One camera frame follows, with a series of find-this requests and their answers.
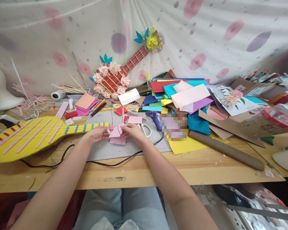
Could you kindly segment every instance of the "glue gun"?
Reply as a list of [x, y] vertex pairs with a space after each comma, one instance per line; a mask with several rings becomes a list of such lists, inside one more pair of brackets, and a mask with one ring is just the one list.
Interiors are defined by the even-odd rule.
[[149, 116], [153, 122], [156, 125], [156, 128], [159, 132], [162, 131], [162, 128], [160, 127], [160, 121], [159, 121], [159, 113], [157, 111], [148, 111], [145, 113], [147, 116]]

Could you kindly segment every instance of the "yellow paper guitar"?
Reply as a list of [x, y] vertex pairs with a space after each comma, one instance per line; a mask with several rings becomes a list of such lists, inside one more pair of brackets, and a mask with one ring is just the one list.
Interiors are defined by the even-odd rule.
[[30, 156], [70, 134], [86, 133], [109, 123], [68, 126], [58, 117], [41, 117], [21, 122], [0, 134], [0, 163]]

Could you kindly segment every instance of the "jeans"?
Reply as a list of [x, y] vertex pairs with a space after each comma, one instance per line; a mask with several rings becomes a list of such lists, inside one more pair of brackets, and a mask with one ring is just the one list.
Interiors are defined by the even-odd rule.
[[102, 217], [115, 229], [131, 219], [141, 230], [169, 230], [155, 187], [88, 190], [75, 230], [90, 230]]

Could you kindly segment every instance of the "gray cutting mat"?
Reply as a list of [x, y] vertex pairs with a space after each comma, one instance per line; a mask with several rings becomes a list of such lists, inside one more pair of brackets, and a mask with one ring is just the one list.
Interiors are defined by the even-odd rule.
[[[156, 126], [154, 125], [150, 117], [146, 117], [145, 113], [137, 113], [139, 116], [142, 116], [146, 119], [144, 123], [152, 130], [152, 135], [149, 140], [152, 143], [156, 143], [160, 140], [161, 132], [158, 132]], [[110, 126], [112, 125], [112, 116], [111, 111], [101, 111], [98, 112], [94, 117], [86, 120], [87, 124], [109, 122]], [[123, 123], [123, 119], [113, 110], [113, 126]], [[157, 149], [160, 152], [169, 152], [171, 147], [169, 142], [166, 139], [162, 139], [158, 144], [156, 144]], [[109, 140], [101, 140], [96, 142], [91, 147], [91, 152], [88, 157], [88, 161], [92, 160], [105, 160], [113, 159], [119, 157], [129, 157], [134, 153], [140, 151], [140, 146], [133, 140], [133, 138], [128, 138], [125, 145], [110, 144]]]

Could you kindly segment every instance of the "person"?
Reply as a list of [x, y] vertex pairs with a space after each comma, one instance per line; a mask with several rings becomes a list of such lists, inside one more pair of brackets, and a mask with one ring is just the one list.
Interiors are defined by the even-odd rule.
[[[122, 138], [141, 146], [154, 180], [169, 202], [180, 230], [218, 230], [213, 219], [178, 170], [135, 124], [122, 126]], [[108, 139], [107, 127], [87, 132], [31, 199], [12, 230], [56, 229], [76, 188], [92, 143]], [[155, 187], [88, 190], [75, 230], [169, 230]]]

